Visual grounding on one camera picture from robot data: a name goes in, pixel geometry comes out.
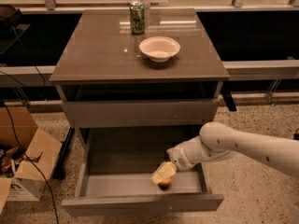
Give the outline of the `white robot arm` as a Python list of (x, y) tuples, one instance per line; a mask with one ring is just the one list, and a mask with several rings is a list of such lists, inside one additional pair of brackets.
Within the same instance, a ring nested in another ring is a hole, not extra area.
[(218, 122), (206, 123), (198, 136), (169, 148), (169, 161), (164, 161), (151, 176), (158, 185), (177, 171), (192, 169), (207, 161), (229, 159), (241, 153), (285, 175), (299, 177), (299, 141), (245, 133)]

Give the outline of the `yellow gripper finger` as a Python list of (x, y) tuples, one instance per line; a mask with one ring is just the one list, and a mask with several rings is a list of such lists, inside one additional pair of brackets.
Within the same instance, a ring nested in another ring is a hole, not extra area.
[(171, 161), (164, 161), (152, 174), (151, 181), (158, 185), (167, 178), (172, 177), (177, 172), (176, 165)]

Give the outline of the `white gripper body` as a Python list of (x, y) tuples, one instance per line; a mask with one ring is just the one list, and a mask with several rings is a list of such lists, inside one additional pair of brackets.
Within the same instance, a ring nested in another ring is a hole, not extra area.
[(169, 160), (173, 162), (179, 171), (192, 169), (200, 162), (199, 145), (194, 142), (183, 142), (175, 147), (169, 148), (166, 153)]

